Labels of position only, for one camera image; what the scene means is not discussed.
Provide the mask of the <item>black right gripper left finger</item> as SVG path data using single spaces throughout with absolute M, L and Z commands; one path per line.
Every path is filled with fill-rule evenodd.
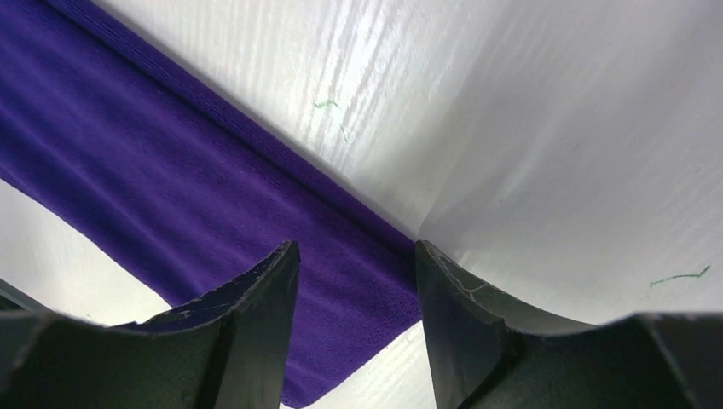
M 4 408 L 276 408 L 298 294 L 287 241 L 143 323 L 99 326 L 1 287 Z

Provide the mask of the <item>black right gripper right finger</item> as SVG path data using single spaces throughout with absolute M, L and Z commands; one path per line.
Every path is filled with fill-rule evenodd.
M 549 313 L 415 246 L 439 408 L 719 408 L 722 316 L 633 314 L 589 325 Z

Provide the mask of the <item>purple cloth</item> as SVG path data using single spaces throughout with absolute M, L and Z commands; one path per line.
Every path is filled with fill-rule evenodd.
M 90 1 L 2 2 L 1 177 L 172 306 L 296 241 L 287 406 L 419 321 L 410 239 Z

